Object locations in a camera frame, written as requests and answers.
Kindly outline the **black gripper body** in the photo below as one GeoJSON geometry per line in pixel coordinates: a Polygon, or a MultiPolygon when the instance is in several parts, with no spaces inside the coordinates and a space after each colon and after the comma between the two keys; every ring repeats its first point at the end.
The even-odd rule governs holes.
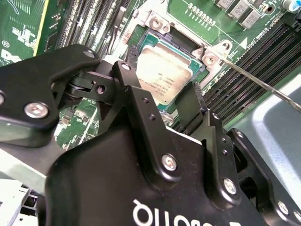
{"type": "Polygon", "coordinates": [[[263,226],[243,197],[221,210],[204,190],[204,148],[170,132],[183,177],[158,190],[144,177],[134,140],[124,127],[65,152],[48,172],[40,226],[263,226]]]}

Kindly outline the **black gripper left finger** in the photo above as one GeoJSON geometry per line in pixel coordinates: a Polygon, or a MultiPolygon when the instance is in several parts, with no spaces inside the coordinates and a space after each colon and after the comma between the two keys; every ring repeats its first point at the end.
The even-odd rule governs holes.
{"type": "Polygon", "coordinates": [[[118,151],[127,150],[112,131],[127,123],[146,178],[152,184],[176,184],[182,169],[179,163],[174,169],[163,164],[164,155],[177,159],[177,153],[152,95],[141,88],[128,63],[115,62],[108,75],[100,73],[101,65],[94,51],[76,44],[1,67],[1,153],[45,176],[63,153],[53,137],[59,110],[84,96],[82,91],[67,93],[67,87],[77,75],[83,75],[89,82],[105,86],[103,94],[91,97],[109,109],[103,117],[101,134],[67,151],[65,156],[80,162],[91,177],[92,165],[104,161],[104,153],[114,157],[118,151]]]}

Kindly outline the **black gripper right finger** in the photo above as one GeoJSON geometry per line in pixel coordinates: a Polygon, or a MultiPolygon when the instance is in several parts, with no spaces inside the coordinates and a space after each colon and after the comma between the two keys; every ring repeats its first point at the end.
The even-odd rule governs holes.
{"type": "Polygon", "coordinates": [[[226,130],[189,82],[175,100],[184,133],[204,147],[204,189],[227,225],[298,226],[301,210],[238,129],[226,130]]]}

